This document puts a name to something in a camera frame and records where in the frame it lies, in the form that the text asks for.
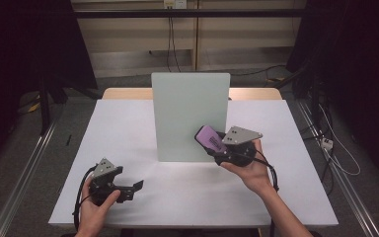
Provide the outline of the purple whiteboard eraser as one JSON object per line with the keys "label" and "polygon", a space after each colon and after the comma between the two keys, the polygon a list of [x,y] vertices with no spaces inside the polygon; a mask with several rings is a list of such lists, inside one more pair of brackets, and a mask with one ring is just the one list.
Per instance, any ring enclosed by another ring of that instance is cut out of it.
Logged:
{"label": "purple whiteboard eraser", "polygon": [[208,125],[202,126],[194,136],[194,139],[209,155],[225,153],[227,151],[222,138]]}

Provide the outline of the person's left hand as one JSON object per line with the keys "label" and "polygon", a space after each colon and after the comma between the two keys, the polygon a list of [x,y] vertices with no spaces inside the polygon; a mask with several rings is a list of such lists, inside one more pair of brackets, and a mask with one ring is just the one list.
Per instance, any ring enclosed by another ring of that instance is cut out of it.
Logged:
{"label": "person's left hand", "polygon": [[91,181],[92,178],[89,177],[85,181],[84,187],[82,189],[78,231],[85,229],[102,230],[111,206],[120,196],[120,191],[113,191],[102,205],[95,205],[91,201],[91,195],[89,191]]}

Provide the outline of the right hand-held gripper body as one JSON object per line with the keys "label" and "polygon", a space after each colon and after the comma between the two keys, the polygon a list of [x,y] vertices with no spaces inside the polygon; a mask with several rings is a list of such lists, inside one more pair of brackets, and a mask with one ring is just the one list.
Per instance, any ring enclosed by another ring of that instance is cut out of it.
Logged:
{"label": "right hand-held gripper body", "polygon": [[228,162],[238,167],[246,167],[253,162],[257,153],[253,141],[262,137],[263,135],[260,132],[232,126],[222,139],[227,151],[210,156],[214,158],[218,165]]}

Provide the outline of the white wall outlet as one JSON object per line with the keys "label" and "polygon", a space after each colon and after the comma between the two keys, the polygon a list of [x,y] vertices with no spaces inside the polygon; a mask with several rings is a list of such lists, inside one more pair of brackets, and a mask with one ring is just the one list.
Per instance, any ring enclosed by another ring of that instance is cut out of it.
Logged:
{"label": "white wall outlet", "polygon": [[185,9],[188,6],[187,0],[163,0],[165,9]]}

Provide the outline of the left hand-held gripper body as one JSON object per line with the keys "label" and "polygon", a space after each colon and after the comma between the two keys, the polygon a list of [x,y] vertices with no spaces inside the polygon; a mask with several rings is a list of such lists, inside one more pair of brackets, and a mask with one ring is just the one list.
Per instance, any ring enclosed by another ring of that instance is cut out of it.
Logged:
{"label": "left hand-held gripper body", "polygon": [[114,178],[122,173],[122,169],[122,166],[116,166],[107,158],[103,158],[97,164],[90,185],[90,193],[94,204],[102,205],[115,190],[127,192],[127,187],[114,184]]}

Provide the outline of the pale green whiteboard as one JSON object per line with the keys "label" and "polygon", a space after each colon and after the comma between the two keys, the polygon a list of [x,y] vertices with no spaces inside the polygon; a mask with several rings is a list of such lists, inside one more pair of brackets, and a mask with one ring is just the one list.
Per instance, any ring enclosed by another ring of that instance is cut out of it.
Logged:
{"label": "pale green whiteboard", "polygon": [[194,137],[204,125],[226,128],[230,75],[155,72],[151,83],[158,159],[211,162]]}

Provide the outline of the person's right hand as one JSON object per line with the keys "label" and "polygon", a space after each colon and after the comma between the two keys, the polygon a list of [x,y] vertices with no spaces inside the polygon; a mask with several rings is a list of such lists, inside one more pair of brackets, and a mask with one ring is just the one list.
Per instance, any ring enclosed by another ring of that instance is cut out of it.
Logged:
{"label": "person's right hand", "polygon": [[246,167],[238,167],[234,164],[223,162],[221,167],[237,175],[249,190],[264,198],[266,195],[274,193],[275,189],[269,179],[267,166],[265,165],[266,158],[263,154],[262,142],[259,139],[255,139],[253,144],[257,150],[255,155],[257,161],[253,161]]}

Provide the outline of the black metal stand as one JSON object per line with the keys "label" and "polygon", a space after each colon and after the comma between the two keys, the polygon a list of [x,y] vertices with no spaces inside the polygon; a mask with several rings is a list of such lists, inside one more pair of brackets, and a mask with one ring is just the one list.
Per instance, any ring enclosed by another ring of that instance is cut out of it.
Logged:
{"label": "black metal stand", "polygon": [[39,104],[41,113],[41,135],[45,135],[50,127],[50,111],[48,104],[48,93],[45,86],[45,77],[39,78]]}

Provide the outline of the metal floor rail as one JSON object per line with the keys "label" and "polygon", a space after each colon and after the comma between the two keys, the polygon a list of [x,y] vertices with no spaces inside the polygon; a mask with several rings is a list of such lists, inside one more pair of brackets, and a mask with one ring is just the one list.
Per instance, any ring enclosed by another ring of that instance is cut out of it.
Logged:
{"label": "metal floor rail", "polygon": [[363,230],[365,237],[379,237],[379,228],[377,227],[373,217],[365,206],[362,198],[359,196],[358,192],[354,188],[352,182],[349,180],[349,174],[340,168],[339,160],[336,156],[331,156],[330,153],[321,146],[321,140],[318,135],[321,131],[312,122],[311,109],[305,102],[297,102],[297,106],[307,122],[312,135],[313,140],[323,152],[325,162],[331,170],[334,179],[336,180],[338,186],[340,187],[343,196],[345,197],[352,213],[354,214],[358,224]]}
{"label": "metal floor rail", "polygon": [[5,237],[9,230],[45,149],[52,138],[56,124],[56,120],[52,121],[44,133],[39,136],[35,149],[21,173],[21,177],[0,210],[0,237]]}

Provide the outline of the black curtain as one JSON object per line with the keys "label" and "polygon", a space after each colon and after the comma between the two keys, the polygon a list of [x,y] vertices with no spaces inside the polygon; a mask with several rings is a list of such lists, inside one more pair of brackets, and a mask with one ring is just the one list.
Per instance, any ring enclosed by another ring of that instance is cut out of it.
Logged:
{"label": "black curtain", "polygon": [[0,0],[0,149],[42,79],[56,100],[63,87],[97,87],[71,0]]}
{"label": "black curtain", "polygon": [[328,15],[301,20],[286,68],[294,72],[328,40],[317,68],[324,88],[379,169],[379,0],[306,0]]}

